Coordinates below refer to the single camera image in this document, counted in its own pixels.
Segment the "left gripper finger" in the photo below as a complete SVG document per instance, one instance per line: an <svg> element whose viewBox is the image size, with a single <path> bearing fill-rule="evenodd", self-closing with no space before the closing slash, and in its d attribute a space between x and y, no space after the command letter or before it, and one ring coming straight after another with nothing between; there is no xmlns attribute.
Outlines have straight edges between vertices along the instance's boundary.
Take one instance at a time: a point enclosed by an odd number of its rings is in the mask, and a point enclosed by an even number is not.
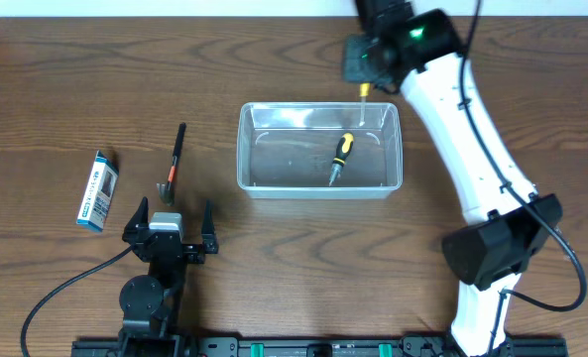
<svg viewBox="0 0 588 357"><path fill-rule="evenodd" d="M212 218L210 201L207 200L204 209L204 218L201 226L201 238L204 244L216 243L216 232Z"/></svg>
<svg viewBox="0 0 588 357"><path fill-rule="evenodd" d="M149 226L149 201L144 196L131 219L124 227L125 234L137 234Z"/></svg>

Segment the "black slim screwdriver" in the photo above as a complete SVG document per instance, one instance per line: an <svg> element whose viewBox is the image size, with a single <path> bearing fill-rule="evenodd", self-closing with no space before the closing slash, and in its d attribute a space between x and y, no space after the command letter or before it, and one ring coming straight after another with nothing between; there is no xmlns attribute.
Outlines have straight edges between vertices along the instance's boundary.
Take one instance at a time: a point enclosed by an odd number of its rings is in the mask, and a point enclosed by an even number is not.
<svg viewBox="0 0 588 357"><path fill-rule="evenodd" d="M361 83L359 86L359 97L360 97L359 126L360 127L362 127L365 124L366 103L367 103L367 97L370 93L370 88L371 88L370 82Z"/></svg>

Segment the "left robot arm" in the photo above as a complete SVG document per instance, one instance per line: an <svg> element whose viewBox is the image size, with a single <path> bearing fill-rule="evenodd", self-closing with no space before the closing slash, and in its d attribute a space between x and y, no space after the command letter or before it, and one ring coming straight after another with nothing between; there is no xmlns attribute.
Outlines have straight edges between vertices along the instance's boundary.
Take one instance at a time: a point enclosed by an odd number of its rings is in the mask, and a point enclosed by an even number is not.
<svg viewBox="0 0 588 357"><path fill-rule="evenodd" d="M122 240L149 265L148 273L128 281L119 296L123 324L119 333L118 357L192 357L198 343L178 331L176 324L185 287L186 268L205 262L219 250L211 205L206 204L200 243L182 241L179 213L149 214L143 198L126 224Z"/></svg>

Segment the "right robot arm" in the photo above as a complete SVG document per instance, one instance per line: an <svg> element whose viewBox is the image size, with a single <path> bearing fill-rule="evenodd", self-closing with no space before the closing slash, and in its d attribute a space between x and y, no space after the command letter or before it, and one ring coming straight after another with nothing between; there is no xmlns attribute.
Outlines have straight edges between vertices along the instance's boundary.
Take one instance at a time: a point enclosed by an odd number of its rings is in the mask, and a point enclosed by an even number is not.
<svg viewBox="0 0 588 357"><path fill-rule="evenodd" d="M517 338L508 306L530 260L553 235L562 207L540 195L514 162L476 89L468 39L440 9L407 1L360 1L361 33L343 56L348 82L400 95L421 119L451 177L465 226L442 251L459 280L448 333L424 341L435 356L563 356L565 342Z"/></svg>

